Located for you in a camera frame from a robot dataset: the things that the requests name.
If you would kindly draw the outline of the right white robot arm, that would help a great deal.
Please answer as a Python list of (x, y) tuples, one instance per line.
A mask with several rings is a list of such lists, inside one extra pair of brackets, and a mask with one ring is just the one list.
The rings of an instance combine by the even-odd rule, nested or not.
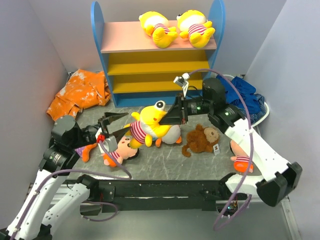
[(259, 196), (268, 206), (276, 206), (298, 185), (303, 168), (297, 162), (289, 162), (279, 155), (251, 127), (248, 118), (234, 106), (228, 104), (225, 88), (217, 78), (208, 78), (202, 82), (202, 95), (187, 99), (189, 82), (177, 76), (175, 84), (183, 92), (167, 114), (160, 120), (160, 125), (181, 125), (189, 116), (207, 115), (212, 125), (233, 140), (260, 171), (259, 176), (233, 174), (219, 186), (219, 194), (224, 199), (231, 199), (236, 193)]

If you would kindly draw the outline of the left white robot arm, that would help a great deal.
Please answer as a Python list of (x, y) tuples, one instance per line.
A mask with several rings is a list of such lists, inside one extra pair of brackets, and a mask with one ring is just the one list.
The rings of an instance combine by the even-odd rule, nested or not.
[(126, 113), (105, 112), (96, 125), (80, 128), (74, 117), (65, 115), (55, 121), (49, 148), (39, 164), (34, 184), (19, 213), (11, 224), (0, 231), (2, 240), (50, 240), (68, 215), (86, 200), (94, 201), (100, 194), (99, 181), (93, 172), (83, 174), (71, 190), (54, 206), (50, 206), (60, 186), (74, 172), (80, 158), (76, 149), (98, 143), (105, 152), (115, 151), (129, 127), (113, 133), (108, 125)]

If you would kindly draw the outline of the boy doll striped shirt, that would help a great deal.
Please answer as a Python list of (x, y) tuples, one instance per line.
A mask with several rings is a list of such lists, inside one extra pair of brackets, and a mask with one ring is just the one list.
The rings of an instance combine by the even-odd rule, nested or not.
[(104, 153), (103, 163), (109, 167), (116, 167), (117, 164), (114, 159), (117, 160), (119, 164), (122, 164), (124, 160), (131, 160), (137, 158), (140, 150), (137, 148), (131, 148), (130, 142), (132, 138), (130, 136), (123, 136), (118, 143), (116, 151), (110, 152), (110, 156)]

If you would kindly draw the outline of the yellow frog plush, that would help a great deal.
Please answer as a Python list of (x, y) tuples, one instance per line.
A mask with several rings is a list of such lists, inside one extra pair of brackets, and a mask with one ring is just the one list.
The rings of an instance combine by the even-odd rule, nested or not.
[(212, 21), (207, 20), (202, 12), (195, 9), (178, 14), (176, 20), (179, 36), (188, 39), (194, 48), (205, 47), (216, 32)]
[(178, 37), (176, 27), (169, 26), (169, 20), (159, 12), (147, 11), (140, 14), (138, 20), (158, 48), (167, 48)]
[(154, 105), (146, 106), (140, 112), (131, 114), (135, 121), (126, 124), (124, 128), (130, 127), (125, 135), (131, 136), (129, 146), (132, 149), (138, 149), (142, 145), (150, 147), (154, 138), (162, 138), (168, 133), (172, 126), (159, 124), (167, 114), (165, 107), (166, 103), (159, 100)]

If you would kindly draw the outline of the yellow frog plush front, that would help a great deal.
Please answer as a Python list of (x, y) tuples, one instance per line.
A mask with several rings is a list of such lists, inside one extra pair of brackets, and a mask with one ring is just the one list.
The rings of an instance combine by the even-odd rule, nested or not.
[(202, 12), (195, 9), (178, 14), (176, 20), (179, 36), (188, 39), (194, 48), (205, 47), (216, 32), (212, 21), (207, 20)]

